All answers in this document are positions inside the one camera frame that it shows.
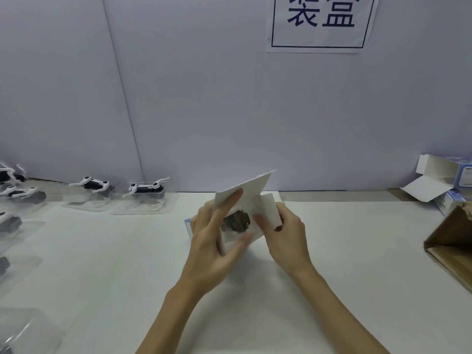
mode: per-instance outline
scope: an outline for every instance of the person's left hand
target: person's left hand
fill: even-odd
[[[192,244],[178,284],[197,300],[220,284],[234,263],[243,255],[251,243],[252,234],[245,233],[231,251],[221,256],[217,248],[220,226],[228,212],[243,194],[239,189],[230,196],[213,215],[213,201],[206,202],[192,218]]]

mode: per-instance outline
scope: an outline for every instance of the paper sign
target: paper sign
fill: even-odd
[[[267,52],[355,53],[379,0],[268,0]]]

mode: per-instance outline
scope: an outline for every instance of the forearm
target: forearm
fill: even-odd
[[[171,288],[136,354],[175,353],[180,336],[198,299],[192,296],[181,283]]]
[[[339,354],[388,354],[331,291],[314,267],[292,279],[316,312],[325,334]]]

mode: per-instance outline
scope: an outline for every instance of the table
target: table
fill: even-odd
[[[0,306],[36,306],[69,326],[59,354],[133,354],[185,263],[183,220],[212,198],[181,193],[173,211],[158,216],[50,210],[46,225],[25,241],[43,261]],[[422,250],[443,219],[437,209],[415,202],[286,204],[306,224],[318,271],[391,354],[470,351],[472,298]],[[333,353],[263,239],[198,304],[178,352]]]

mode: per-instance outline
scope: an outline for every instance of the gray wall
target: gray wall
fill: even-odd
[[[141,178],[101,0],[0,0],[0,159]]]
[[[148,180],[385,188],[472,150],[472,0],[380,0],[357,55],[265,53],[266,0],[104,2]]]

